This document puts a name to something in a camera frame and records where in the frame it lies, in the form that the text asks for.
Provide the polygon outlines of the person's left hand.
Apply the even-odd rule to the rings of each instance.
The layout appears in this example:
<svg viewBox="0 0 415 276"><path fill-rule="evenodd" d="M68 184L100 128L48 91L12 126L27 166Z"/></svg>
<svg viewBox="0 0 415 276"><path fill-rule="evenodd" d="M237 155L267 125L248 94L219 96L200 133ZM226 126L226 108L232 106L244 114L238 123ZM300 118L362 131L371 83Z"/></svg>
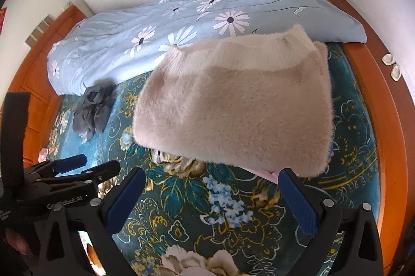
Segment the person's left hand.
<svg viewBox="0 0 415 276"><path fill-rule="evenodd" d="M22 255L28 255L30 253L30 246L26 240L12 229L6 229L5 231L6 241Z"/></svg>

